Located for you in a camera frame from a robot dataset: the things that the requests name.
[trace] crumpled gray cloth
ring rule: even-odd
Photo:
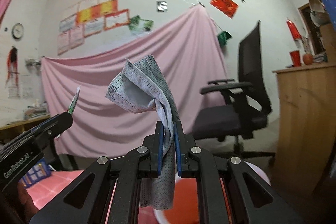
[[[127,59],[122,72],[110,83],[106,97],[129,112],[156,110],[165,129],[162,171],[157,179],[142,179],[140,206],[152,206],[157,210],[172,208],[175,186],[173,122],[179,120],[179,114],[154,57],[149,55],[134,64]]]

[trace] chair seat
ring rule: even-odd
[[[267,116],[248,105],[251,113],[252,130],[265,128]],[[233,105],[202,109],[195,120],[192,135],[195,140],[240,135],[240,121]]]

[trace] wall clock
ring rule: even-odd
[[[12,28],[12,36],[14,39],[18,40],[23,37],[25,29],[21,23],[16,23]]]

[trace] cabinet top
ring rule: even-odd
[[[273,73],[285,73],[285,72],[292,72],[292,71],[298,71],[298,70],[307,70],[307,69],[320,69],[320,68],[327,68],[327,67],[336,67],[336,63],[328,63],[328,62],[322,62],[317,64],[311,64],[311,65],[303,65],[301,67],[291,67],[291,68],[285,68],[280,70],[273,70]]]

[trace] chair backrest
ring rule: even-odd
[[[239,82],[251,82],[253,88],[246,91],[245,94],[261,105],[261,112],[265,115],[271,113],[271,102],[267,95],[263,80],[263,65],[261,61],[260,47],[260,21],[258,21],[254,30],[240,42],[238,80]]]

